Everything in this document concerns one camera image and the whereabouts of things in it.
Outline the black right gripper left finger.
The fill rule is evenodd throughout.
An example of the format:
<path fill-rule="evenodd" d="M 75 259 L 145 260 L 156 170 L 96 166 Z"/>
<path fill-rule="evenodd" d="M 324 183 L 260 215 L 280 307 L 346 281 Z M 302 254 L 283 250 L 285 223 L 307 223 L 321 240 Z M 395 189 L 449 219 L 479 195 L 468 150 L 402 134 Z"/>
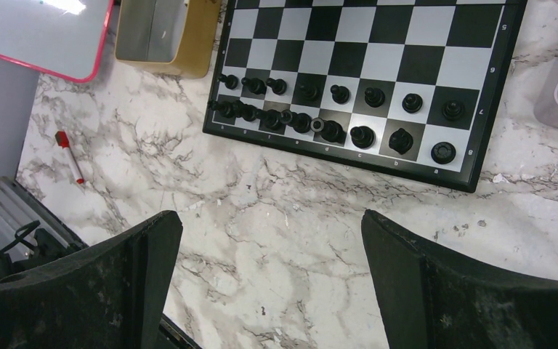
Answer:
<path fill-rule="evenodd" d="M 162 318 L 182 232 L 165 210 L 0 278 L 0 348 L 178 348 Z"/>

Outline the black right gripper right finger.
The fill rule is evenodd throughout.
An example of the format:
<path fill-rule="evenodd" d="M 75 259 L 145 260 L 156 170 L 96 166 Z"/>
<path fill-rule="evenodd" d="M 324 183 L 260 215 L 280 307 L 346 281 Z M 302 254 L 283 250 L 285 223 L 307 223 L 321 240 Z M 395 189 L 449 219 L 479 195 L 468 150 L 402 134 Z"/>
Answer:
<path fill-rule="evenodd" d="M 373 210 L 361 233 L 391 348 L 558 348 L 558 281 L 481 262 Z"/>

